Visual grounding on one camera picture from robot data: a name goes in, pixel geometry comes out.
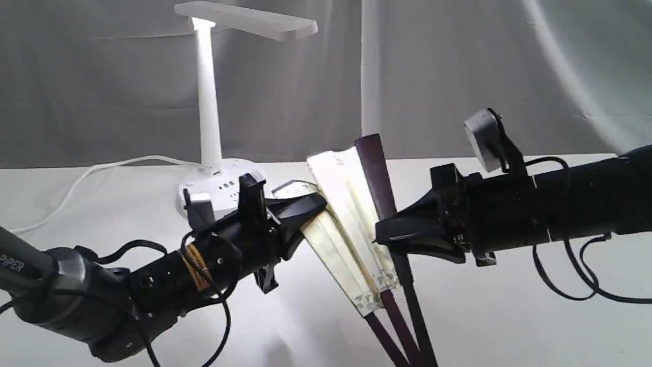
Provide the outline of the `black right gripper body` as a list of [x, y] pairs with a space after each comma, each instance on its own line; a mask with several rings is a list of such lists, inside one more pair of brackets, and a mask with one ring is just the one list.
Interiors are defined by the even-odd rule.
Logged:
[[431, 188], [440, 197], [438, 207], [442, 209], [440, 220], [445, 235], [442, 240], [450, 244], [453, 253], [466, 262], [466, 254], [475, 258], [477, 267], [497, 264], [493, 251], [480, 244], [474, 221], [471, 218], [469, 183], [482, 179], [479, 173], [464, 176], [454, 164], [444, 164], [430, 169]]

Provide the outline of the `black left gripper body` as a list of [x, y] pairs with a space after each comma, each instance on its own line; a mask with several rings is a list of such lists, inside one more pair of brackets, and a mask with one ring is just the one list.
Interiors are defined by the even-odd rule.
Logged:
[[238, 206], [209, 227], [212, 243], [226, 240], [226, 249], [216, 250], [214, 256], [226, 256], [226, 268], [214, 266], [211, 274], [222, 294], [232, 283], [254, 275], [264, 294], [279, 284], [275, 265], [281, 261], [280, 201], [266, 198], [266, 180], [258, 172], [249, 172], [238, 178]]

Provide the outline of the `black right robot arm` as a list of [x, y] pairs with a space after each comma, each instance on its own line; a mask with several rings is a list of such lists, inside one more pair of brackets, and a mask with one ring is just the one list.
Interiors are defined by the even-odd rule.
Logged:
[[430, 170], [431, 190], [377, 222], [377, 243], [400, 253], [455, 264], [475, 256], [496, 264], [496, 252], [603, 233], [651, 227], [651, 148], [535, 176], [463, 176], [456, 165]]

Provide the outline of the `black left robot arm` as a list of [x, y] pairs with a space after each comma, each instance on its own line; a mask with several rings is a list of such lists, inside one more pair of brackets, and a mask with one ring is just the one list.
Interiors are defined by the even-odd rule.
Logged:
[[77, 340], [105, 363], [145, 350], [189, 312], [227, 305], [238, 282], [253, 276], [267, 294], [279, 285], [275, 265], [290, 260], [302, 228], [323, 214], [319, 193], [266, 198], [265, 179], [238, 178], [235, 211], [216, 219], [207, 193], [184, 190], [191, 228], [179, 249], [132, 240], [107, 256], [82, 246], [41, 251], [2, 228], [2, 290], [31, 325]]

